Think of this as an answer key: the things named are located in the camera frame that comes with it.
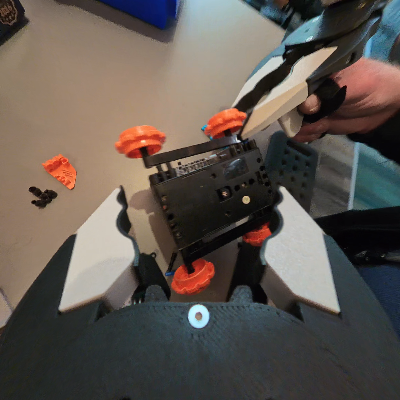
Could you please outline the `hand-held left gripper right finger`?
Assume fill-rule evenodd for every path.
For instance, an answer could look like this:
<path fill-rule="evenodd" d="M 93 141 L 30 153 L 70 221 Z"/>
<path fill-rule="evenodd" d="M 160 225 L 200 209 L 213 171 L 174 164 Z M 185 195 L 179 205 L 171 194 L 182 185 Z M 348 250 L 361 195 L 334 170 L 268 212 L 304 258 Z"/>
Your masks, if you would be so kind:
<path fill-rule="evenodd" d="M 239 285 L 260 286 L 267 303 L 289 313 L 303 304 L 340 314 L 325 233 L 288 189 L 279 187 L 270 229 L 261 247 L 243 243 L 237 257 L 228 299 Z"/>

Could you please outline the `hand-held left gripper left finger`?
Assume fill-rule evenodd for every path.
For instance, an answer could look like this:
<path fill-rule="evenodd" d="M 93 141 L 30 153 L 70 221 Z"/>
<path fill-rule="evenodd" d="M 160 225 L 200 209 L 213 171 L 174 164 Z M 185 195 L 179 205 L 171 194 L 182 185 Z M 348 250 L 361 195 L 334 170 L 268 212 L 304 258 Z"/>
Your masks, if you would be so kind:
<path fill-rule="evenodd" d="M 171 290 L 156 254 L 139 251 L 129 235 L 124 188 L 116 188 L 75 233 L 58 310 L 66 313 L 94 302 L 121 309 L 159 285 L 167 299 Z"/>

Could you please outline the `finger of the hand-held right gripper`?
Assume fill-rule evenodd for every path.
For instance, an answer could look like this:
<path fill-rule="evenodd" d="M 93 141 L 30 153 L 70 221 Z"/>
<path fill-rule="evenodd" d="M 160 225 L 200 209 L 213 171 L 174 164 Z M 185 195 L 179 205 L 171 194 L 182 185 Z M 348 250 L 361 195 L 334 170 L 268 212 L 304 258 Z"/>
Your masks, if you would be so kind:
<path fill-rule="evenodd" d="M 234 100 L 232 108 L 236 108 L 240 112 L 248 112 L 265 94 L 277 87 L 288 76 L 291 69 L 292 65 L 282 56 L 270 58 L 248 78 Z"/>
<path fill-rule="evenodd" d="M 298 112 L 297 106 L 308 97 L 306 80 L 336 49 L 336 46 L 325 47 L 300 58 L 288 77 L 255 106 L 244 126 L 242 138 L 252 137 L 275 121 L 280 123 L 287 137 L 296 136 L 303 122 L 303 116 Z"/>

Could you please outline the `cluster of black bushes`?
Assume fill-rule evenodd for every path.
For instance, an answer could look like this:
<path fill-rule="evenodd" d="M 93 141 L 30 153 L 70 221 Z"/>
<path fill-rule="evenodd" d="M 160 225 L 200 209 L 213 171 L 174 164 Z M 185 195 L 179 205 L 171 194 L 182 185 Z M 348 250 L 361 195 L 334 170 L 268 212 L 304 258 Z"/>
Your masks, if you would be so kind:
<path fill-rule="evenodd" d="M 56 191 L 49 189 L 45 189 L 44 191 L 42 191 L 35 186 L 29 187 L 28 191 L 35 197 L 35 199 L 31 201 L 31 204 L 39 209 L 46 208 L 46 206 L 58 196 L 58 193 Z"/>

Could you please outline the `toy robot model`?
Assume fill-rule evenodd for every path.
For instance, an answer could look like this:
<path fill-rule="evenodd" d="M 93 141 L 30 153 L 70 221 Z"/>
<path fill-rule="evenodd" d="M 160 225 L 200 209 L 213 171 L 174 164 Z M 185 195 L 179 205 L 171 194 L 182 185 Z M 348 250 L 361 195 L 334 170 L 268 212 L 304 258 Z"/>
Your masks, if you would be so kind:
<path fill-rule="evenodd" d="M 183 259 L 171 283 L 178 294 L 209 286 L 215 267 L 207 254 L 239 237 L 261 247 L 272 235 L 272 184 L 255 141 L 242 139 L 252 111 L 219 112 L 205 128 L 211 141 L 161 154 L 166 135 L 153 126 L 129 128 L 115 143 L 118 153 L 157 168 L 150 188 L 176 245 L 166 275 L 177 254 Z"/>

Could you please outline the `person's right forearm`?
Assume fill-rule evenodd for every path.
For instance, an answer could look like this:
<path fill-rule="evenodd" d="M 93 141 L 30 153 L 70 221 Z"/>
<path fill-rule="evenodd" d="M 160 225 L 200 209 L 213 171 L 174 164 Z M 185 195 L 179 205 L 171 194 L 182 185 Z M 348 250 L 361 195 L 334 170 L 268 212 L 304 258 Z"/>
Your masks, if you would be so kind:
<path fill-rule="evenodd" d="M 367 145 L 382 156 L 400 164 L 400 113 L 368 133 L 347 136 L 353 142 Z"/>

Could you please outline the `person's right hand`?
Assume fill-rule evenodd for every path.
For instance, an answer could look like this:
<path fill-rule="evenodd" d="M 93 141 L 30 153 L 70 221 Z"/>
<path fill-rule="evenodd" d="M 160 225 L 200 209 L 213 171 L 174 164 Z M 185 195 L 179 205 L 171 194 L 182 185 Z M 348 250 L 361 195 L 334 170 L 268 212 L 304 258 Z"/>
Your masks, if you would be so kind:
<path fill-rule="evenodd" d="M 365 134 L 392 118 L 400 107 L 400 68 L 371 58 L 360 58 L 330 78 L 346 86 L 341 107 L 315 123 L 303 123 L 293 140 L 307 143 L 323 133 Z"/>

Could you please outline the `dark perforated panel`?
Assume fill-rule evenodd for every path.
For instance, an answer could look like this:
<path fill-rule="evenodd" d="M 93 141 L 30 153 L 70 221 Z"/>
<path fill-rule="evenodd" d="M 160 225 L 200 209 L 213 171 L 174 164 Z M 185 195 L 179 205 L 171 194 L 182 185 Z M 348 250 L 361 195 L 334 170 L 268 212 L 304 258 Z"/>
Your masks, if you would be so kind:
<path fill-rule="evenodd" d="M 318 154 L 312 147 L 288 138 L 283 131 L 272 134 L 264 166 L 273 196 L 284 187 L 310 212 L 317 164 Z"/>

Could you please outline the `orange wedge piece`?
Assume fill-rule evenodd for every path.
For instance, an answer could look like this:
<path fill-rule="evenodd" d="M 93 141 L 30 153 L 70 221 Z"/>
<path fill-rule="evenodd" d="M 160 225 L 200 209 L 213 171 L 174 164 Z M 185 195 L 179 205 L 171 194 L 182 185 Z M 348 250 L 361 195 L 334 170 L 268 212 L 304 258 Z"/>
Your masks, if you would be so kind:
<path fill-rule="evenodd" d="M 53 176 L 57 181 L 62 183 L 69 190 L 74 189 L 77 171 L 70 164 L 69 159 L 62 154 L 58 154 L 57 156 L 47 160 L 42 163 L 43 168 Z"/>

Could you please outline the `blue plastic bin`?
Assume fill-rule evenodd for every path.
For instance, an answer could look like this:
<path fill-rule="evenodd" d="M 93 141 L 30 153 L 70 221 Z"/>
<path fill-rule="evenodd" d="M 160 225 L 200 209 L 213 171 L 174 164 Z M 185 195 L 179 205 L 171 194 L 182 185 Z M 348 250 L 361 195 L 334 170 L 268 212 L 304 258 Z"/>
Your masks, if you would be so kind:
<path fill-rule="evenodd" d="M 162 30 L 176 21 L 180 7 L 179 0 L 101 0 L 100 2 Z"/>

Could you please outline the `robot kit box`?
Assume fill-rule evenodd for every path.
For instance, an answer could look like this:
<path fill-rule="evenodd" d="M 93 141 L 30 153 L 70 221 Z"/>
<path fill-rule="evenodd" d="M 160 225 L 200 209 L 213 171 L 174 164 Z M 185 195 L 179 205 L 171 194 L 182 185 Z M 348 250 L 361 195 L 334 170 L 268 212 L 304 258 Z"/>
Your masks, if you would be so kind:
<path fill-rule="evenodd" d="M 19 0 L 0 1 L 0 45 L 29 22 L 25 9 Z"/>

